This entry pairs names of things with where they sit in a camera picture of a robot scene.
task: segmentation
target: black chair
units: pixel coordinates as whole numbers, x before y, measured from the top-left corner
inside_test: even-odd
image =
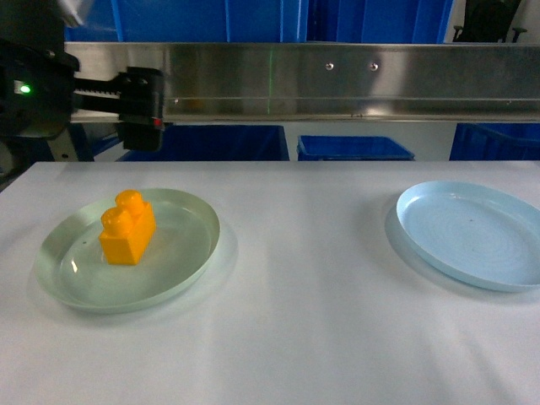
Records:
[[[454,42],[506,42],[521,0],[467,0],[463,26],[454,25]],[[523,28],[512,28],[517,42]]]

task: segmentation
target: blue crate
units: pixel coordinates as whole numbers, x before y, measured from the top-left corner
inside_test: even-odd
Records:
[[[458,124],[450,160],[539,160],[540,124]]]
[[[414,160],[414,154],[387,137],[298,137],[298,160]]]
[[[312,0],[308,40],[434,44],[445,40],[452,0]]]
[[[67,41],[304,42],[309,0],[95,0]]]
[[[289,160],[289,152],[280,126],[188,125],[168,127],[158,152],[131,151],[120,160]]]

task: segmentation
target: stud on toy block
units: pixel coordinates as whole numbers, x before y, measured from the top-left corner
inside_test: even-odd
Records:
[[[115,201],[101,216],[101,247],[109,264],[135,265],[155,232],[154,211],[135,190],[121,192]]]

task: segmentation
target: plastic plate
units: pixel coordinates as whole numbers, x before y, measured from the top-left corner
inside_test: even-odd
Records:
[[[399,197],[397,217],[411,247],[453,278],[498,291],[540,286],[540,211],[517,197],[429,181]]]
[[[40,286],[84,311],[140,310],[169,299],[204,272],[219,239],[219,219],[202,199],[177,190],[141,190],[152,203],[157,230],[136,266],[109,265],[98,236],[101,214],[114,197],[62,221],[45,239],[34,264]]]

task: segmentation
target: light blue plate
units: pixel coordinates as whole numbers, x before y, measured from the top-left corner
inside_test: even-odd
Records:
[[[540,286],[540,211],[519,198],[429,181],[399,197],[397,217],[411,247],[453,278],[498,291]]]

